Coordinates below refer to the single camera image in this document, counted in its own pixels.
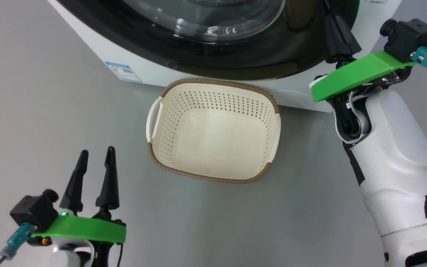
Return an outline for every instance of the brown woven rim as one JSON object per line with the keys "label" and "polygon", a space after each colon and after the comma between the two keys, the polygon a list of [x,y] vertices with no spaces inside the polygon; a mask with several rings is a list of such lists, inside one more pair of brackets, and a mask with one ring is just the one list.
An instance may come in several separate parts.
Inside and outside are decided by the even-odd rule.
{"label": "brown woven rim", "polygon": [[[271,103],[273,104],[275,113],[279,114],[279,106],[276,103],[276,101],[274,100],[274,98],[268,92],[266,92],[265,90],[258,88],[256,86],[246,85],[243,83],[235,83],[235,82],[212,80],[212,79],[182,79],[182,80],[175,81],[175,82],[169,84],[169,86],[166,88],[166,90],[161,94],[161,97],[164,98],[166,96],[166,94],[172,88],[174,88],[175,86],[181,85],[183,83],[205,83],[205,84],[209,84],[209,85],[213,84],[213,85],[220,85],[220,86],[230,86],[230,87],[235,87],[235,88],[239,88],[239,89],[254,91],[256,93],[261,93],[263,96],[268,98],[269,101],[271,101]],[[265,173],[271,167],[271,162],[266,163],[265,167],[261,170],[261,172],[259,174],[257,174],[254,177],[251,177],[249,179],[224,179],[224,178],[216,178],[216,177],[211,177],[211,176],[203,176],[203,175],[198,175],[198,174],[191,174],[191,173],[186,172],[186,171],[180,171],[179,169],[174,169],[174,168],[165,166],[154,155],[153,144],[151,142],[148,142],[148,152],[149,152],[149,156],[151,157],[153,162],[158,167],[163,169],[164,171],[169,171],[169,172],[172,172],[174,174],[178,174],[178,175],[182,175],[182,176],[190,177],[190,178],[194,178],[194,179],[199,179],[202,181],[212,181],[212,182],[219,182],[219,183],[223,183],[223,184],[250,184],[254,181],[259,180],[259,178],[263,177],[263,175],[265,175]]]}

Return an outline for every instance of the gray floor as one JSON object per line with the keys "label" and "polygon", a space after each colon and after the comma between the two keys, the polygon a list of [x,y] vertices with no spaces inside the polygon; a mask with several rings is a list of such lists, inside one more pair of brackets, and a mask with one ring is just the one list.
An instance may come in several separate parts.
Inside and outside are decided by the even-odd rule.
{"label": "gray floor", "polygon": [[[406,0],[395,18],[427,22],[423,3]],[[396,88],[427,134],[427,70]],[[0,250],[16,229],[9,210],[26,194],[62,193],[82,149],[90,151],[82,215],[93,215],[113,145],[122,203],[114,216],[128,223],[122,266],[383,265],[330,114],[282,108],[266,176],[209,184],[149,159],[144,124],[160,93],[118,80],[45,0],[0,0]],[[49,253],[24,245],[4,266],[40,266]]]}

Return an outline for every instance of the front-loading washing machine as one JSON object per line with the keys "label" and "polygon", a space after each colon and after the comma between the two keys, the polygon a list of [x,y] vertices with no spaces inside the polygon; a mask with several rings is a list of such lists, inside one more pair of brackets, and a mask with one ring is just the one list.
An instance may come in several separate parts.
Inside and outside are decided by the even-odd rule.
{"label": "front-loading washing machine", "polygon": [[[124,81],[214,78],[268,90],[280,105],[330,112],[309,83],[331,73],[322,0],[49,0]],[[371,52],[401,0],[329,0]]]}

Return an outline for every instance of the energy label sticker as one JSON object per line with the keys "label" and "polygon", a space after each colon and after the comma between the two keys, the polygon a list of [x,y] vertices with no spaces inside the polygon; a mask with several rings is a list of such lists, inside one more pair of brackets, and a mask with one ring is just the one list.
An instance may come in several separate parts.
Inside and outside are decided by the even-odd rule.
{"label": "energy label sticker", "polygon": [[136,75],[136,73],[134,73],[134,71],[128,65],[112,63],[107,61],[105,61],[105,63],[113,71],[113,73],[116,74],[118,78],[120,78],[120,80],[142,83],[138,75]]}

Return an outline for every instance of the green bracket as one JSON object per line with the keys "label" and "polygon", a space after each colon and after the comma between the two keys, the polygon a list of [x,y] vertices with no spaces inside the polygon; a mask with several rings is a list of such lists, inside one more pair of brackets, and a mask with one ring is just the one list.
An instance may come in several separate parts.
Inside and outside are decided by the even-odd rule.
{"label": "green bracket", "polygon": [[32,236],[71,238],[116,244],[126,241],[126,227],[105,220],[67,214],[57,217],[46,232],[34,233]]}
{"label": "green bracket", "polygon": [[375,52],[337,69],[313,85],[312,97],[315,102],[326,100],[397,69],[415,64],[416,62],[402,63],[385,51]]}

